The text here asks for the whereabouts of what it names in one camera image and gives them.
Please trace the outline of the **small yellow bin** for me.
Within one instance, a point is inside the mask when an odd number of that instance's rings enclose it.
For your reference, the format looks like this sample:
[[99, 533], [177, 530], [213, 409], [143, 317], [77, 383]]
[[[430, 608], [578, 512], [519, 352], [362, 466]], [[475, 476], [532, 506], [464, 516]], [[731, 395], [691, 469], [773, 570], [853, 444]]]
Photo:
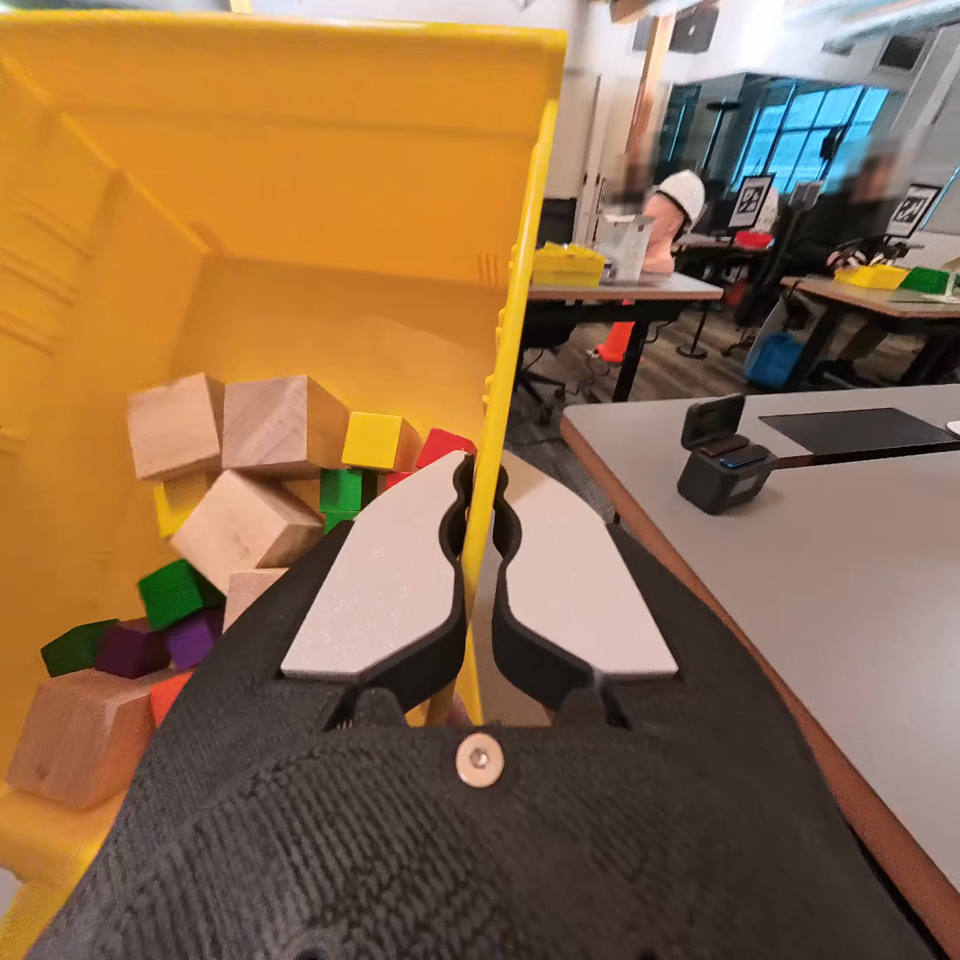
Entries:
[[887, 263], [875, 263], [872, 265], [837, 270], [834, 273], [833, 280], [837, 283], [864, 290], [886, 292], [899, 289], [909, 273], [909, 269]]

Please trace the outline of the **blue floor bin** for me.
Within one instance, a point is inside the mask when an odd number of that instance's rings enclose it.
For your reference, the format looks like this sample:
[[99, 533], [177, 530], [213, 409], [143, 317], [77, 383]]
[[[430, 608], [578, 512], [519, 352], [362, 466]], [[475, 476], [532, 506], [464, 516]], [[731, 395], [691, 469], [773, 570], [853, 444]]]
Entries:
[[753, 386], [780, 390], [801, 357], [805, 343], [792, 332], [778, 331], [754, 343], [743, 366], [745, 380]]

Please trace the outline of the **yellow plastic box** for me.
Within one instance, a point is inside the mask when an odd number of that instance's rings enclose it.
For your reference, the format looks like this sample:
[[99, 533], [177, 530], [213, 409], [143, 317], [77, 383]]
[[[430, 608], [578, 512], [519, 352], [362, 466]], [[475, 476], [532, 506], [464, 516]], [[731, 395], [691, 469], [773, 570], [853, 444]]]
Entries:
[[68, 629], [174, 559], [127, 397], [306, 375], [479, 449], [484, 506], [558, 30], [2, 15], [2, 773]]

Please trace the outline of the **black flat mat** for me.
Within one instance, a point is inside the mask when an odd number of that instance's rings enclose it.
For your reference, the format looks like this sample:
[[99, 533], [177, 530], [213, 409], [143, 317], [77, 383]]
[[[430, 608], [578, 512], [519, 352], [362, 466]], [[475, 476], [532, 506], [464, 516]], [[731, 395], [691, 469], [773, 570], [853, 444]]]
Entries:
[[892, 407], [807, 414], [768, 414], [762, 423], [822, 461], [852, 461], [948, 452], [959, 438]]

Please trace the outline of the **white hard hat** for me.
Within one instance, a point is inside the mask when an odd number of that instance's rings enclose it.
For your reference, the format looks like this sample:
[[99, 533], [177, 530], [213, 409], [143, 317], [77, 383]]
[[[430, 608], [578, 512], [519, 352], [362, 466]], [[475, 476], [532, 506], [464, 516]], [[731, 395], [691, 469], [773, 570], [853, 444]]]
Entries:
[[706, 187], [700, 176], [691, 170], [669, 174], [655, 187], [655, 192], [681, 211], [688, 227], [698, 222], [706, 205]]

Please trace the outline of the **pile of wooden cubes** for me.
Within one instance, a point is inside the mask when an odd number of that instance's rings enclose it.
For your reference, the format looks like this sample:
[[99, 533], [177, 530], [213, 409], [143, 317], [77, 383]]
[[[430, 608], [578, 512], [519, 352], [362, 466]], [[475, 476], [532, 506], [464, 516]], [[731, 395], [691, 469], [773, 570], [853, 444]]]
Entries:
[[201, 375], [128, 401], [137, 475], [184, 496], [181, 553], [142, 579], [146, 615], [80, 624], [46, 644], [6, 773], [70, 811], [125, 791], [154, 729], [241, 615], [314, 546], [335, 560], [377, 498], [475, 443], [399, 414], [349, 411], [305, 376], [221, 386]]

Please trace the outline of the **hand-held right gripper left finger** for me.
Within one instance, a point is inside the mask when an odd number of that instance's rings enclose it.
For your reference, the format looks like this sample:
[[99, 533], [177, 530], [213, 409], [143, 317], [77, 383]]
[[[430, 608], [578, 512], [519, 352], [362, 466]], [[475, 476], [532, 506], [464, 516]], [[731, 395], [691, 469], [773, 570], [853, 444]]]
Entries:
[[285, 654], [285, 678], [388, 690], [404, 711], [456, 680], [474, 460], [448, 453], [358, 514]]

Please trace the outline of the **black and white marker sign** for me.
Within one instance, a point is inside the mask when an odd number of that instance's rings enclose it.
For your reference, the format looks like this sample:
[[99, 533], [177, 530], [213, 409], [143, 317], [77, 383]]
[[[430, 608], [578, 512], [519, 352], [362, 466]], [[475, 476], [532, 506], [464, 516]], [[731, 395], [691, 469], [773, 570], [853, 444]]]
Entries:
[[740, 184], [728, 227], [735, 232], [771, 234], [779, 216], [773, 174], [746, 176]]
[[885, 234], [908, 239], [915, 234], [936, 205], [942, 186], [922, 182], [910, 183], [898, 201], [887, 223]]

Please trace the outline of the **pink mannequin head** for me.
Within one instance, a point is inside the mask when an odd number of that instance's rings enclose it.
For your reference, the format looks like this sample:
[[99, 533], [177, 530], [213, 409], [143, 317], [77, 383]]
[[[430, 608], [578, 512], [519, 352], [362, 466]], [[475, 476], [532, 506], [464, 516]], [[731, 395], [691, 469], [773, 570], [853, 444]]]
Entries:
[[670, 275], [675, 270], [673, 244], [689, 224], [687, 212], [671, 196], [655, 191], [647, 199], [642, 213], [652, 220], [642, 272]]

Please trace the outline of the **clear plastic container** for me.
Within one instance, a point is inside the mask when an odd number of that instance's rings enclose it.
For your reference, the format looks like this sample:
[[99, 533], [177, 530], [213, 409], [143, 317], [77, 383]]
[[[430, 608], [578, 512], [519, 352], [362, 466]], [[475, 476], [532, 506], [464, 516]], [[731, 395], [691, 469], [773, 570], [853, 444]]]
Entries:
[[607, 282], [637, 283], [655, 219], [642, 213], [604, 212], [599, 216], [594, 250], [605, 259]]

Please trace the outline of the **black open battery case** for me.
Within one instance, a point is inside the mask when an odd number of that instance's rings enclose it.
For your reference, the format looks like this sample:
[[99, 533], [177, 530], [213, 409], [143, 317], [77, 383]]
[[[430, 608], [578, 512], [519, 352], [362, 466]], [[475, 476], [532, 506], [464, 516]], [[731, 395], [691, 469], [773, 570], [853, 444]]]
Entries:
[[677, 492], [710, 516], [754, 499], [778, 465], [766, 446], [739, 432], [746, 403], [742, 393], [690, 404], [680, 431], [688, 456]]

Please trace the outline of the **yellow plastic tray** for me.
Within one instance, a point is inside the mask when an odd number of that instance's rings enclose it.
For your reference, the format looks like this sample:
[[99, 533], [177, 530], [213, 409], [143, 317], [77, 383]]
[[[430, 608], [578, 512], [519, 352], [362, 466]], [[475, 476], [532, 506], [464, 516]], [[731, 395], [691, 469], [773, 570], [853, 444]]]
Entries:
[[547, 242], [534, 251], [531, 286], [593, 289], [603, 279], [606, 263], [604, 254], [589, 247]]

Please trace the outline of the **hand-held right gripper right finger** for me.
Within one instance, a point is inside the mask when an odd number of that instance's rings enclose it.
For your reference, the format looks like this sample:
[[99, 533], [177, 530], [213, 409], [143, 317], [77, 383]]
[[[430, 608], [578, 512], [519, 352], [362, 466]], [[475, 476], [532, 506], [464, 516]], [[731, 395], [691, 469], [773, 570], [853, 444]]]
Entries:
[[504, 453], [493, 506], [491, 612], [500, 673], [546, 711], [573, 690], [666, 680], [678, 663], [601, 516]]

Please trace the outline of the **large window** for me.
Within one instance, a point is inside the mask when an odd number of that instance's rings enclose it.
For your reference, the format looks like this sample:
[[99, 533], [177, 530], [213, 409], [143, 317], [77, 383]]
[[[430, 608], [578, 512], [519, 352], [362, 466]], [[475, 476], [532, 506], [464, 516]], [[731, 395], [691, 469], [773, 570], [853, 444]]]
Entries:
[[779, 78], [750, 116], [729, 187], [766, 176], [782, 195], [800, 184], [839, 181], [887, 124], [902, 96], [864, 83]]

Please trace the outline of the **desk with black legs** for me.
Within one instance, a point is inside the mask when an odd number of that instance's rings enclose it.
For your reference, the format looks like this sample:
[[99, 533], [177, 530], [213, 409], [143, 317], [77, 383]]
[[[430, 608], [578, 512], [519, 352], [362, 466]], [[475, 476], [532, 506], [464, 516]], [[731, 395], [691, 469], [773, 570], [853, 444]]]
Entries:
[[640, 282], [594, 286], [532, 284], [520, 340], [520, 353], [558, 347], [580, 325], [626, 322], [632, 330], [611, 401], [628, 402], [654, 325], [669, 325], [689, 306], [719, 302], [722, 289], [683, 273], [644, 273]]
[[790, 293], [808, 295], [824, 308], [782, 386], [787, 393], [807, 387], [811, 372], [833, 342], [840, 322], [849, 315], [887, 333], [924, 337], [923, 348], [897, 383], [901, 387], [932, 385], [958, 369], [959, 307], [956, 301], [898, 300], [893, 291], [864, 289], [818, 275], [787, 276], [781, 286]]

